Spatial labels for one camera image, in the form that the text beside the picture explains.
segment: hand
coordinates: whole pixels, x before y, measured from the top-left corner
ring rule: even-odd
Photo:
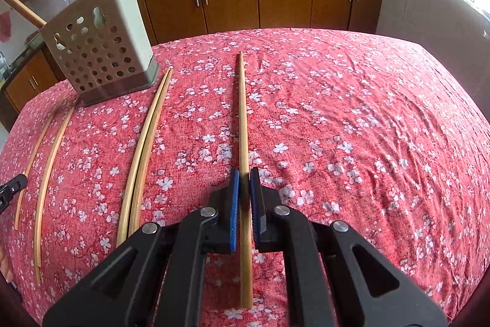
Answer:
[[[3,252],[3,248],[0,246],[0,272],[7,283],[11,283],[14,279],[14,273],[10,270],[10,266],[8,265],[7,255]]]

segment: silver bolt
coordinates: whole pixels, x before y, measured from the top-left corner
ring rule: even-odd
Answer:
[[[274,207],[274,212],[278,215],[286,216],[289,215],[291,210],[285,205],[278,205],[277,207]]]
[[[153,222],[149,222],[143,225],[143,233],[145,234],[153,234],[158,230],[158,225]]]
[[[332,226],[334,230],[339,231],[340,233],[344,233],[349,230],[349,225],[344,221],[335,221]]]
[[[216,215],[216,209],[214,209],[213,207],[201,208],[201,216],[204,216],[205,218],[210,218],[215,215]]]

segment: utensil holder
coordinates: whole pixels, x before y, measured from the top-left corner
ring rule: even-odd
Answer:
[[[86,106],[156,82],[137,0],[77,0],[40,32]]]

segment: red cloth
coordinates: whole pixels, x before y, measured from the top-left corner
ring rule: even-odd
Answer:
[[[12,35],[10,11],[0,14],[0,42],[7,42]]]
[[[249,156],[262,183],[316,222],[343,219],[454,317],[488,264],[490,126],[421,46],[301,29],[229,32],[156,46],[173,66],[146,179],[141,224],[171,224],[207,202],[238,162],[237,53],[247,62]],[[114,249],[121,193],[156,87],[78,107],[52,170],[43,282],[33,275],[33,214],[43,168],[77,95],[67,82],[31,100],[7,140],[0,179],[29,176],[21,224],[0,217],[26,309],[45,311]],[[287,325],[281,254],[254,261],[254,307],[238,309],[238,256],[209,256],[202,325]]]

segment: wooden chopstick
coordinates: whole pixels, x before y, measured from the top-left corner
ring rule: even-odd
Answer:
[[[44,201],[46,199],[47,184],[50,181],[51,169],[55,163],[56,153],[60,147],[61,140],[65,134],[65,130],[70,123],[73,112],[75,111],[77,104],[75,103],[67,112],[63,123],[60,126],[58,134],[56,135],[55,142],[53,143],[50,151],[50,155],[47,158],[46,166],[44,167],[44,174],[41,180],[41,187],[39,188],[39,196],[37,197],[36,218],[34,222],[34,265],[36,268],[42,267],[41,261],[41,227],[43,224],[43,211]]]
[[[239,53],[239,173],[240,173],[240,285],[241,307],[252,307],[252,225],[250,195],[248,192],[248,131],[247,94],[245,91],[245,67],[243,52]]]
[[[160,94],[160,97],[158,98],[155,113],[151,118],[148,134],[146,135],[145,145],[143,147],[143,155],[140,159],[138,174],[136,175],[136,184],[133,193],[133,202],[131,205],[131,214],[129,217],[128,236],[130,236],[140,228],[141,204],[143,203],[143,190],[145,188],[146,174],[148,173],[148,164],[150,161],[151,149],[153,148],[153,141],[155,139],[156,129],[158,128],[158,122],[160,121],[160,115],[162,114],[163,104],[165,102],[165,97],[167,96],[167,90],[171,78],[172,69],[170,68],[167,80],[163,85],[163,90]]]
[[[34,148],[32,149],[31,157],[29,158],[28,164],[25,167],[24,175],[28,178],[30,170],[32,168],[32,164],[34,163],[34,159],[36,158],[37,151],[39,150],[39,146],[43,142],[43,139],[46,135],[47,129],[51,125],[51,121],[53,121],[53,118],[55,117],[56,111],[53,111],[50,116],[47,118],[46,123],[44,124],[43,130],[41,131],[41,134],[39,135],[39,138],[37,139],[36,144],[34,145]],[[19,197],[17,199],[17,208],[15,210],[15,220],[14,220],[14,229],[19,230],[19,217],[21,215],[21,207],[22,207],[22,199],[24,197],[24,192],[27,189],[25,187],[24,189],[21,190],[19,193]]]
[[[13,10],[25,18],[29,23],[35,25],[37,28],[43,28],[46,22],[24,5],[20,0],[4,0]]]
[[[127,238],[129,212],[133,201],[134,183],[136,180],[136,174],[138,173],[138,166],[140,164],[141,154],[143,152],[146,135],[148,134],[148,130],[151,124],[151,119],[153,118],[153,114],[155,113],[160,94],[162,93],[167,77],[170,74],[170,70],[170,68],[167,69],[165,75],[162,78],[162,82],[160,82],[160,86],[158,87],[155,97],[153,98],[153,102],[151,103],[150,109],[148,110],[148,114],[146,114],[145,123],[143,124],[143,128],[141,129],[140,138],[138,139],[138,144],[136,145],[136,149],[134,151],[133,161],[131,163],[131,168],[129,169],[129,175],[126,181],[126,188],[124,189],[124,197],[122,198],[123,203],[119,215],[116,246],[120,246]]]

